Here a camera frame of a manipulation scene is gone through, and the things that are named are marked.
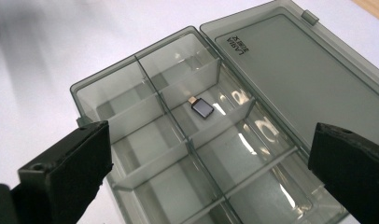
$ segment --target plastic divider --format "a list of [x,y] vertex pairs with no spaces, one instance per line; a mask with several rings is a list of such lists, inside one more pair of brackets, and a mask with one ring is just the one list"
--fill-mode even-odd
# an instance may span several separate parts
[[[149,75],[148,75],[146,69],[144,68],[144,66],[139,61],[138,61],[138,64],[139,64],[141,72],[145,76],[147,76],[148,79],[150,80]],[[174,123],[174,125],[177,127],[177,129],[183,134],[183,137],[185,137],[186,139],[188,139],[188,137],[185,135],[183,129],[180,127],[179,123],[175,119],[175,116],[173,116],[172,111],[167,106],[166,101],[163,99],[162,95],[158,91],[158,88],[155,86],[155,84],[154,84],[154,82],[152,80],[150,81],[150,84],[151,84],[152,88],[154,89],[154,91],[158,94],[158,98],[160,100],[161,108],[163,109],[164,113],[165,114],[169,114],[170,120]]]
[[192,156],[133,190],[153,223],[181,223],[221,197]]
[[196,72],[186,75],[177,83],[163,88],[160,93],[169,108],[175,108],[218,82],[219,59],[208,63]]
[[220,118],[214,124],[211,124],[209,127],[192,135],[190,139],[192,140],[194,147],[201,147],[203,144],[212,140],[219,134],[226,131],[232,125],[239,122],[239,120],[245,119],[246,114],[250,110],[250,106],[252,105],[252,101],[254,101],[254,99],[251,99],[250,101],[247,101],[239,107],[234,108],[233,111],[231,111],[226,116]]
[[111,159],[114,165],[112,171],[108,174],[108,178],[114,180],[114,182],[111,182],[110,184],[115,184],[115,181],[121,180],[125,176],[125,173],[123,172],[123,166],[115,150],[111,150]]
[[181,105],[169,108],[187,136],[193,136],[197,132],[208,128],[211,124],[220,122],[235,108],[240,107],[251,99],[251,96],[247,96],[242,91],[242,87],[234,82],[233,78],[228,77],[229,74],[226,71],[221,69],[219,73],[218,82],[215,85],[193,95],[197,98],[203,98],[215,108],[215,111],[207,119],[202,118],[191,109],[190,103],[187,102],[188,99],[182,102]]
[[202,44],[194,34],[184,35],[149,55],[139,58],[151,79],[162,75],[165,76],[168,84],[213,60],[214,57],[208,51],[208,47]]
[[114,65],[90,78],[93,77],[97,81],[76,90],[85,115],[93,121],[110,119],[155,93],[134,57],[129,63]]
[[306,222],[306,218],[315,208],[309,197],[313,192],[302,191],[301,185],[292,178],[295,174],[288,173],[284,164],[292,162],[295,155],[287,155],[268,172],[255,174],[257,176],[248,179],[227,194],[244,223]]
[[258,100],[246,120],[249,128],[259,136],[266,147],[272,148],[274,153],[284,152],[294,145],[291,138],[279,127],[274,118]]
[[152,120],[163,115],[160,99],[155,93],[146,100],[122,111],[110,118],[110,141],[115,143],[120,138],[134,132],[140,127],[150,123]]
[[[342,214],[346,213],[345,208],[324,189],[324,184],[308,169],[299,153],[295,153],[289,159],[282,161],[281,166],[284,167],[285,173],[298,186],[301,186],[306,197],[312,203],[312,207],[307,208],[302,217],[304,222],[325,223],[329,220],[337,220]],[[296,198],[297,194],[301,194],[296,186],[290,186],[290,183],[285,185],[285,188],[293,198]]]
[[227,199],[221,198],[183,222],[183,224],[192,223],[242,224],[243,222],[232,210],[230,202]]
[[229,190],[225,193],[227,198],[230,198],[233,194],[238,192],[239,190],[247,187],[249,184],[251,184],[253,181],[255,181],[258,177],[261,175],[264,175],[268,171],[270,171],[274,166],[276,166],[278,163],[280,163],[282,160],[284,160],[286,157],[291,155],[293,152],[295,152],[297,147],[293,147],[292,149],[288,150],[287,152],[283,153],[282,155],[278,156],[273,161],[269,162],[267,165],[263,166],[261,169],[256,171],[253,175],[249,176],[245,180],[243,180],[241,183],[236,185],[233,189]]
[[196,165],[198,169],[201,169],[209,181],[210,185],[215,190],[215,196],[218,198],[213,203],[207,205],[202,210],[198,211],[197,213],[193,214],[191,217],[186,219],[183,223],[195,223],[195,221],[199,220],[200,218],[204,217],[207,213],[209,213],[211,210],[215,209],[218,205],[223,205],[225,203],[224,210],[225,210],[225,216],[230,221],[230,223],[242,223],[240,221],[240,218],[237,216],[236,212],[233,210],[232,206],[230,205],[230,202],[224,195],[223,191],[219,187],[217,181],[214,179],[210,171],[207,169],[206,165],[204,164],[203,160],[199,156],[199,154],[196,152],[196,149],[193,145],[193,142],[190,141],[188,144],[189,149],[189,155],[191,155],[193,163]]
[[119,210],[123,214],[125,223],[151,223],[134,190],[125,191],[113,189],[113,193],[117,199]]
[[187,154],[186,141],[161,154],[155,160],[140,166],[120,180],[113,188],[134,189],[138,185],[157,175],[167,167],[184,158]]

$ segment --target box lid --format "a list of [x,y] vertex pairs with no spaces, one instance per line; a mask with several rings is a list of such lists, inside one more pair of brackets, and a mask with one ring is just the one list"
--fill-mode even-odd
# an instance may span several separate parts
[[318,122],[379,145],[379,70],[310,11],[277,0],[210,21],[201,32],[306,150]]

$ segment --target electronic component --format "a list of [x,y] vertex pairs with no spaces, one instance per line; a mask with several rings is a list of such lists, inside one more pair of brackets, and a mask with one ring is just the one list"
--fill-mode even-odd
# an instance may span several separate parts
[[191,108],[196,111],[200,116],[206,119],[209,115],[211,115],[214,111],[214,107],[208,104],[204,99],[195,97],[189,98],[189,102],[191,103]]

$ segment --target white background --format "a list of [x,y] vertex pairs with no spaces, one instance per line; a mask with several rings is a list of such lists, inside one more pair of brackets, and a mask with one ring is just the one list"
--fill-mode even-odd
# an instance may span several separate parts
[[[76,127],[72,84],[186,27],[267,1],[0,0],[0,183]],[[379,20],[350,0],[295,0],[379,68]],[[123,223],[108,186],[79,223]],[[346,223],[356,223],[351,218]]]

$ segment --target screw hole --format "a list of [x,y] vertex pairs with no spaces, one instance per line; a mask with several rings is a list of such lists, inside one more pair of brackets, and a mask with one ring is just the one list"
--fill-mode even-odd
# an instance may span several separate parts
[[42,171],[42,170],[45,169],[45,166],[44,166],[44,164],[42,164],[42,163],[37,163],[37,164],[34,164],[34,165],[32,166],[32,169],[33,169],[33,170],[37,170],[37,171]]
[[350,132],[350,131],[347,130],[347,129],[343,129],[342,132],[344,132],[344,133],[352,133],[352,132]]

